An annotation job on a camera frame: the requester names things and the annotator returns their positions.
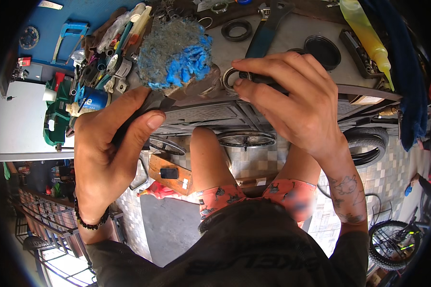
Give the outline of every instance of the blue wall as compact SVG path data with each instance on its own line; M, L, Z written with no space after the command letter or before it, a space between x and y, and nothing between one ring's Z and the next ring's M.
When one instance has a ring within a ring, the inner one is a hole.
M34 49L23 50L21 55L31 55L32 61L49 64L53 58L56 43L65 21L88 22L90 29L87 35L92 34L110 17L110 14L120 7L131 10L140 0L52 0L63 5L61 10L36 7L30 16L28 26L34 26L40 33L40 39ZM58 59L67 60L70 52L78 41L78 37L66 37L59 48ZM73 61L70 60L66 68L73 70Z

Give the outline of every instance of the black rubber seal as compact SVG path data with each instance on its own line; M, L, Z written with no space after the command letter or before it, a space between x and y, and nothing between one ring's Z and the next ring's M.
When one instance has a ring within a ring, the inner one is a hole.
M305 40L303 49L312 54L318 62L326 69L335 69L341 61L341 54L337 46L331 40L320 35L312 35Z
M305 52L305 50L304 49L300 49L300 48L292 48L292 49L289 49L289 50L287 50L288 52L290 52L290 51L292 51L292 52L297 52L297 53L299 53L300 55L304 55L304 54L306 54L306 52Z
M240 36L231 37L230 31L235 27L243 27L244 29L246 29L246 32ZM228 41L230 41L230 42L241 42L241 41L244 41L247 38L249 38L249 36L252 34L252 26L246 20L235 19L235 20L231 20L231 21L228 21L227 23L225 23L222 26L221 32L222 32L222 36L225 39L227 39Z

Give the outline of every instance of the smartphone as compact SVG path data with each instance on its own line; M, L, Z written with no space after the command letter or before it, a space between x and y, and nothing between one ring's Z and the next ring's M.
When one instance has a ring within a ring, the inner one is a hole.
M179 178L179 173L176 168L166 168L166 169L160 169L161 178L167 178L171 180L176 180Z

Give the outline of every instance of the yellow lubricant bottle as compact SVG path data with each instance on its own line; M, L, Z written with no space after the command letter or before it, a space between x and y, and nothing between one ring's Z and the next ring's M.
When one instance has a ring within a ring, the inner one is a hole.
M394 90L394 86L391 81L391 74L389 72L391 64L388 60L388 52L370 24L361 4L357 0L340 0L340 9L345 20L356 33L359 41L361 41L367 54L377 63L378 69L385 73L391 86L391 90Z

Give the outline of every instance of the patterned shorts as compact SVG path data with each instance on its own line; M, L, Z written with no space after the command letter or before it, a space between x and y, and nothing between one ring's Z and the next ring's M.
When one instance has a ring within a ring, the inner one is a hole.
M215 211L244 200L269 199L286 208L291 217L301 227L303 221L314 211L316 186L304 181L282 179L273 181L263 192L261 198L247 198L238 185L214 187L197 192L201 221Z

